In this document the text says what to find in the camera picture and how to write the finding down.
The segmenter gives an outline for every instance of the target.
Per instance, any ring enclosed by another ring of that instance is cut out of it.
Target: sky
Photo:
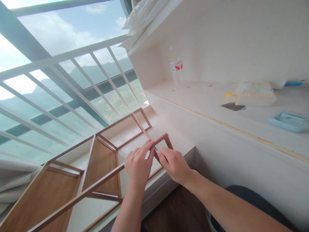
[[[1,1],[9,9],[57,2],[57,0]],[[122,30],[126,17],[120,0],[28,15],[18,19],[52,56],[127,33]],[[127,57],[123,48],[117,48],[114,45],[112,50],[117,59]],[[0,35],[0,51],[0,72],[30,63],[2,35]],[[101,63],[114,62],[107,49],[103,49],[97,55]],[[90,56],[78,57],[76,60],[81,66],[95,65]],[[75,68],[71,62],[63,62],[62,65],[69,73]],[[40,81],[48,78],[40,70],[32,74]],[[36,84],[25,76],[12,78],[6,83],[22,94],[31,93],[36,87]],[[0,88],[0,100],[11,97],[13,95],[10,92]]]

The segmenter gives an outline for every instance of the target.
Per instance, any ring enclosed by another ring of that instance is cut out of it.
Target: bottle label
[[[176,69],[175,69],[175,63],[174,62],[170,62],[170,67],[171,67],[171,72],[176,72]]]
[[[179,61],[177,62],[177,64],[175,64],[175,68],[176,68],[177,70],[181,70],[181,69],[183,68],[183,62],[182,62],[181,60],[179,60]]]

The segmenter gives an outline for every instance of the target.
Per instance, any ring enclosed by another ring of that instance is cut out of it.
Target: hand
[[[188,166],[179,151],[161,148],[158,156],[162,166],[175,182],[185,186],[193,177],[194,170]]]
[[[135,188],[142,189],[143,191],[145,190],[150,175],[155,153],[154,148],[151,148],[148,159],[145,159],[145,157],[153,144],[154,142],[148,139],[142,147],[131,151],[125,161],[125,168],[130,177],[130,183],[132,183]]]

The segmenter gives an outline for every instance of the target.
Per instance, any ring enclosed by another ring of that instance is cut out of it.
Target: light blue tray
[[[273,115],[269,121],[290,131],[304,132],[309,130],[309,116],[292,111],[280,111]]]

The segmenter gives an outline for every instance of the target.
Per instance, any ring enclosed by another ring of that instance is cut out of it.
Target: white railing
[[[34,107],[38,111],[42,112],[42,114],[45,114],[47,117],[49,117],[52,120],[56,121],[57,123],[59,123],[63,127],[67,128],[72,133],[74,133],[77,136],[79,136],[79,137],[84,139],[84,136],[81,133],[79,133],[78,131],[76,131],[75,129],[73,129],[71,126],[67,125],[63,121],[59,120],[57,117],[52,115],[50,112],[44,110],[42,107],[38,106],[37,104],[35,104],[31,100],[29,100],[28,98],[23,96],[18,91],[14,90],[10,86],[8,86],[4,81],[8,80],[8,79],[11,79],[11,78],[14,78],[14,77],[17,77],[17,76],[20,76],[20,75],[25,75],[28,79],[33,81],[36,85],[38,85],[46,93],[48,93],[53,99],[58,101],[61,105],[66,107],[70,112],[72,112],[77,117],[79,117],[81,120],[83,120],[92,129],[96,130],[96,127],[94,125],[92,125],[81,114],[79,114],[76,110],[74,110],[71,106],[69,106],[65,101],[63,101],[55,93],[53,93],[49,88],[47,88],[45,85],[43,85],[41,82],[39,82],[35,77],[33,77],[30,74],[30,72],[36,71],[36,70],[40,70],[40,69],[43,69],[43,68],[46,68],[46,67],[50,68],[54,72],[54,74],[57,75],[72,91],[74,91],[91,109],[93,109],[94,112],[97,113],[97,115],[99,115],[106,123],[110,124],[108,119],[106,119],[102,115],[102,113],[100,113],[98,111],[98,109],[96,107],[94,107],[92,105],[92,103],[90,101],[88,101],[87,98],[73,84],[71,84],[71,82],[68,81],[68,79],[55,67],[55,65],[57,65],[57,64],[59,64],[61,62],[64,62],[64,61],[71,60],[73,62],[73,64],[76,66],[76,68],[90,82],[90,84],[95,89],[95,91],[97,91],[97,93],[111,107],[111,109],[116,113],[116,115],[119,116],[119,112],[117,111],[117,109],[109,102],[109,100],[104,96],[104,94],[101,92],[101,90],[97,87],[97,85],[93,82],[93,80],[86,74],[86,72],[77,63],[77,61],[75,59],[76,57],[79,57],[81,55],[90,54],[91,57],[93,58],[93,60],[95,61],[96,65],[99,67],[99,69],[102,71],[102,73],[106,76],[107,81],[113,87],[113,89],[118,94],[118,96],[120,97],[122,102],[129,109],[129,111],[132,112],[133,109],[130,109],[130,107],[127,104],[127,102],[125,101],[124,97],[120,94],[119,90],[117,89],[117,87],[113,83],[111,77],[109,77],[109,75],[104,70],[103,66],[100,64],[99,60],[97,59],[97,57],[93,53],[94,51],[97,51],[97,50],[100,50],[100,49],[103,49],[103,48],[107,48],[107,50],[109,51],[111,57],[115,61],[115,64],[117,65],[118,69],[120,70],[120,73],[123,76],[126,84],[128,85],[130,91],[132,92],[135,100],[138,102],[138,105],[141,106],[140,101],[138,100],[138,98],[136,96],[136,93],[134,92],[134,90],[133,90],[132,86],[130,85],[130,82],[128,81],[128,79],[127,79],[124,71],[122,70],[118,60],[116,59],[113,51],[110,48],[111,46],[113,46],[115,44],[118,44],[118,43],[121,43],[121,42],[125,41],[126,39],[127,39],[126,35],[122,35],[122,36],[115,37],[115,38],[112,38],[112,39],[109,39],[109,40],[105,40],[105,41],[102,41],[102,42],[99,42],[99,43],[96,43],[96,44],[85,46],[85,47],[82,47],[82,48],[79,48],[79,49],[76,49],[76,50],[73,50],[73,51],[70,51],[70,52],[66,52],[66,53],[63,53],[63,54],[60,54],[60,55],[56,55],[56,56],[53,56],[53,57],[50,57],[50,58],[39,60],[37,62],[29,63],[29,64],[26,64],[26,65],[23,65],[23,66],[20,66],[20,67],[16,67],[16,68],[13,68],[13,69],[10,69],[10,70],[6,70],[6,71],[3,71],[3,72],[0,72],[0,86],[3,87],[4,89],[6,89],[7,91],[9,91],[10,93],[12,93],[13,95],[15,95],[16,97],[18,97],[19,99],[21,99],[22,101],[26,102],[30,106]],[[6,106],[4,106],[2,104],[0,104],[0,114],[5,115],[6,117],[8,117],[8,118],[10,118],[10,119],[12,119],[12,120],[14,120],[14,121],[16,121],[16,122],[26,126],[26,127],[28,127],[31,130],[34,130],[34,131],[40,133],[41,135],[43,135],[43,136],[45,136],[45,137],[47,137],[47,138],[49,138],[49,139],[51,139],[51,140],[61,144],[61,145],[65,145],[65,146],[72,146],[72,145],[74,145],[74,144],[70,144],[68,141],[64,141],[63,139],[59,138],[57,135],[54,135],[54,134],[48,132],[42,126],[32,122],[29,119],[24,118],[18,112],[15,112],[15,111],[7,108]],[[11,135],[9,133],[6,133],[4,131],[0,131],[0,135],[4,136],[4,137],[6,137],[6,138],[8,138],[10,140],[15,140],[15,141],[17,141],[19,143],[25,144],[27,146],[30,146],[30,147],[34,148],[34,149],[40,150],[42,152],[45,152],[47,154],[50,154],[50,155],[53,155],[53,156],[57,155],[57,154],[55,154],[53,152],[50,152],[50,151],[40,147],[39,144],[33,144],[33,143],[30,143],[30,142],[27,142],[27,141],[25,141],[25,140],[23,140],[21,138],[18,138],[16,136]],[[0,151],[0,154],[11,156],[11,157],[17,157],[14,154],[10,154],[8,152],[3,152],[3,151]]]

